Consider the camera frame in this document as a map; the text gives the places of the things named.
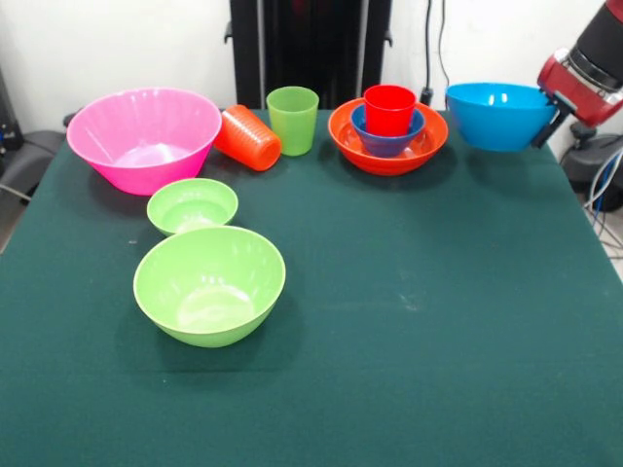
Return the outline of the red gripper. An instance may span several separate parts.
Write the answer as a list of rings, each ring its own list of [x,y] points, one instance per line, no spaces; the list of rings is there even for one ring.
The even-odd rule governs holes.
[[[534,148],[542,148],[570,113],[584,125],[595,127],[622,107],[619,83],[576,50],[555,51],[541,69],[537,83],[548,105],[557,101],[568,108],[559,108],[554,120],[532,139]]]

